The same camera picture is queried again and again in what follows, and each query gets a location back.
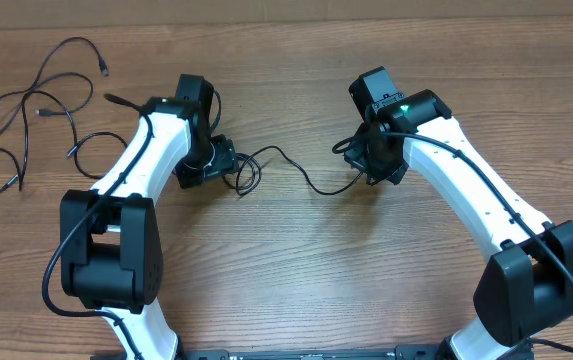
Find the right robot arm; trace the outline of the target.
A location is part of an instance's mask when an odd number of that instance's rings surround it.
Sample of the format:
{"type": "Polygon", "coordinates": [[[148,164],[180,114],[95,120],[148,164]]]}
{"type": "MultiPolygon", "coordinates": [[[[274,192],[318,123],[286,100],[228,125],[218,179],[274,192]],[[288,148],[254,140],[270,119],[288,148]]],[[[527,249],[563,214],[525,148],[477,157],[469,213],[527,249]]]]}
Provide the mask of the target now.
{"type": "Polygon", "coordinates": [[[573,316],[573,222],[554,224],[480,156],[432,91],[405,96],[385,68],[348,88],[362,118],[344,153],[375,185],[422,175],[472,234],[486,267],[476,316],[435,350],[437,359],[524,359],[531,336],[573,316]]]}

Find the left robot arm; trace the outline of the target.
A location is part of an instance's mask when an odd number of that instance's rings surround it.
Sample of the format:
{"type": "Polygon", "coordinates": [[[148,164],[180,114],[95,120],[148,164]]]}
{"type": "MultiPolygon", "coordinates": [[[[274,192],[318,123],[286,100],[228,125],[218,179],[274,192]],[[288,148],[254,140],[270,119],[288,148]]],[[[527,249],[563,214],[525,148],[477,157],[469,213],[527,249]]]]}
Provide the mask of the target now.
{"type": "Polygon", "coordinates": [[[214,132],[218,98],[204,77],[181,75],[174,96],[137,107],[137,132],[112,169],[61,200],[54,259],[63,291],[82,303],[79,316],[113,327],[122,359],[184,356],[158,300],[163,254],[155,208],[170,176],[188,189],[237,172],[232,141],[214,132]]]}

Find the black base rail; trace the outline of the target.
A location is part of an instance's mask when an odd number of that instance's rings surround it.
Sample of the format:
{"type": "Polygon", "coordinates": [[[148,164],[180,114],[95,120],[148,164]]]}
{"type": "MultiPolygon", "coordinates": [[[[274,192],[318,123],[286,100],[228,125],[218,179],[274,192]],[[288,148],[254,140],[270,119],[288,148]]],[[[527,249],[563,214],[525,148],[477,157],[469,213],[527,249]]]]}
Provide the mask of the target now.
{"type": "Polygon", "coordinates": [[[445,344],[398,345],[393,349],[300,350],[229,352],[226,350],[180,351],[175,360],[455,360],[445,344]]]}

